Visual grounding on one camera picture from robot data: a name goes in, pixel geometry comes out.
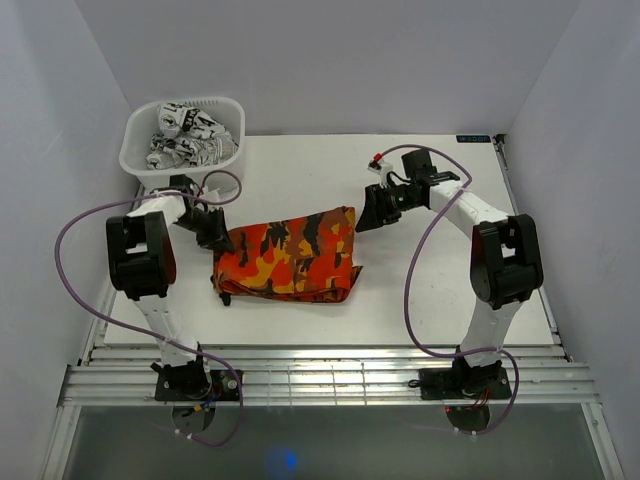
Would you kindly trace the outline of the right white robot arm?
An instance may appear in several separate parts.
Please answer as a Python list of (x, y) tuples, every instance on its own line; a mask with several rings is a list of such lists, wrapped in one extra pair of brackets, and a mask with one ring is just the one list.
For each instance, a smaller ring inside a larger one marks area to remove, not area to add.
[(476, 297), (467, 333), (448, 357), (450, 367), (423, 369), (410, 385), (424, 400), (511, 400), (519, 372), (503, 365), (513, 359), (504, 340), (513, 318), (544, 278), (535, 222), (472, 193), (472, 176), (462, 165), (455, 171), (438, 170), (431, 160), (435, 149), (412, 144), (403, 149), (403, 176), (396, 175), (381, 153), (369, 162), (379, 181), (365, 189), (356, 230), (394, 224), (403, 213), (421, 207), (434, 212), (436, 220), (447, 220), (471, 242), (469, 277)]

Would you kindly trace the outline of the orange camouflage trousers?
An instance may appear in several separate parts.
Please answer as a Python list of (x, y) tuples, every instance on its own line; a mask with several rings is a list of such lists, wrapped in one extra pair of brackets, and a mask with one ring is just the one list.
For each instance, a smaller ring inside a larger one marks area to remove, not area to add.
[(356, 211), (351, 206), (229, 232), (232, 253), (216, 254), (211, 283), (224, 304), (233, 296), (335, 304), (361, 273), (353, 261)]

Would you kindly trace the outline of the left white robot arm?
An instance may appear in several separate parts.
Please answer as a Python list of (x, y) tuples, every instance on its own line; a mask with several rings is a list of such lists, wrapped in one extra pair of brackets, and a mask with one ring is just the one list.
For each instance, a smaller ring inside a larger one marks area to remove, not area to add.
[(177, 264), (169, 227), (194, 233), (196, 244), (215, 254), (235, 251), (223, 209), (214, 200), (200, 203), (200, 194), (201, 187), (191, 178), (173, 175), (167, 187), (137, 209), (106, 222), (112, 284), (142, 313), (160, 348), (161, 360), (152, 369), (162, 387), (191, 400), (209, 397), (212, 376), (192, 328), (171, 312)]

